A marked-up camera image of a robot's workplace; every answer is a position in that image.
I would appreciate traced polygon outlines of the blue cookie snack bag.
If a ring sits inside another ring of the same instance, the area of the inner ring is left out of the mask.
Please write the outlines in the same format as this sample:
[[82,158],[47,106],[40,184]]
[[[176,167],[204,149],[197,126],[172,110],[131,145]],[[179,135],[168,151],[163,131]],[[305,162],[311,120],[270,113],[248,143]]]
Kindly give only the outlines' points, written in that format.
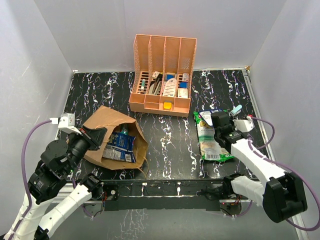
[[121,132],[113,132],[103,150],[102,157],[105,159],[136,163],[134,155],[134,136]]

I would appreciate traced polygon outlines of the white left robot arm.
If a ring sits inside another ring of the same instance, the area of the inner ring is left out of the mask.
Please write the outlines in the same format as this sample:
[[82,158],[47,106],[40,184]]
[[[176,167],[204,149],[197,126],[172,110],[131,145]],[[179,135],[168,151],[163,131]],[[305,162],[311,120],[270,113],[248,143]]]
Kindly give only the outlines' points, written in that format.
[[90,173],[80,180],[73,191],[50,212],[46,212],[67,176],[78,166],[87,151],[102,146],[108,130],[78,127],[68,141],[51,141],[40,156],[35,172],[29,179],[23,176],[25,195],[22,206],[5,240],[48,240],[54,231],[87,200],[103,195],[103,182]]

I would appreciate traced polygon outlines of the green chips bag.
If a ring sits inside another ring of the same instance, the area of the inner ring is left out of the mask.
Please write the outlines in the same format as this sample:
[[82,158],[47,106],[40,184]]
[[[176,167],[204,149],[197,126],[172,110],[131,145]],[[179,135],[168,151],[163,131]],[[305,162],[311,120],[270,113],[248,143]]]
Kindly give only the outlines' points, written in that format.
[[211,114],[221,111],[221,109],[210,109],[193,112],[200,154],[205,161],[225,162],[234,158],[227,150],[220,147],[214,138],[215,129],[213,128]]

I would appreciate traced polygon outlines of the brown paper bag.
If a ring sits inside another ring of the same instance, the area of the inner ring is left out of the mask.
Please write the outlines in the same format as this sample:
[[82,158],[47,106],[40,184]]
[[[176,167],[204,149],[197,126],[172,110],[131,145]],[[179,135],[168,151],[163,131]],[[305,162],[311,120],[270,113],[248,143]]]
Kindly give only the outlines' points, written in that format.
[[[134,163],[103,157],[103,151],[111,134],[114,131],[120,130],[122,124],[127,124],[128,134],[135,137],[135,140],[133,141],[133,155],[136,162]],[[89,129],[97,130],[103,128],[107,130],[100,145],[100,149],[88,150],[84,155],[85,160],[109,170],[142,169],[144,162],[147,161],[148,143],[136,119],[102,105],[83,123],[83,125]]]

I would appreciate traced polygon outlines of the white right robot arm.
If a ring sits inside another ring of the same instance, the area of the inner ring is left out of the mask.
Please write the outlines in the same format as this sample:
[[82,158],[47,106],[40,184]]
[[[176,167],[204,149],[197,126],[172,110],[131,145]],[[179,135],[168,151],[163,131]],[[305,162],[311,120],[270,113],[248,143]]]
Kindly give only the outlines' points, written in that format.
[[251,180],[241,174],[225,178],[223,194],[233,199],[242,195],[262,206],[275,223],[282,222],[308,209],[302,179],[267,159],[248,137],[254,128],[253,119],[233,119],[224,111],[210,116],[215,141],[232,156],[240,160],[257,177]]

